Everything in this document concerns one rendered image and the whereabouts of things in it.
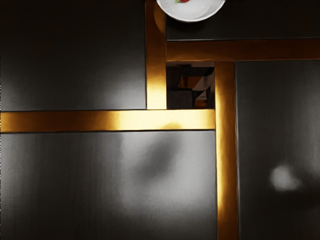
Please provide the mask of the white round plate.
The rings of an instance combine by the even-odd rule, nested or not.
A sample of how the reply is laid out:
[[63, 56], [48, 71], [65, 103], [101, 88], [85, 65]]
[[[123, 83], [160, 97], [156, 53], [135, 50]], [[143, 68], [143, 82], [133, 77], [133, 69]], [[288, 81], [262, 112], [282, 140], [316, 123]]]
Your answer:
[[190, 0], [187, 3], [175, 3], [175, 0], [156, 0], [159, 7], [171, 18], [194, 23], [206, 20], [216, 14], [227, 0]]

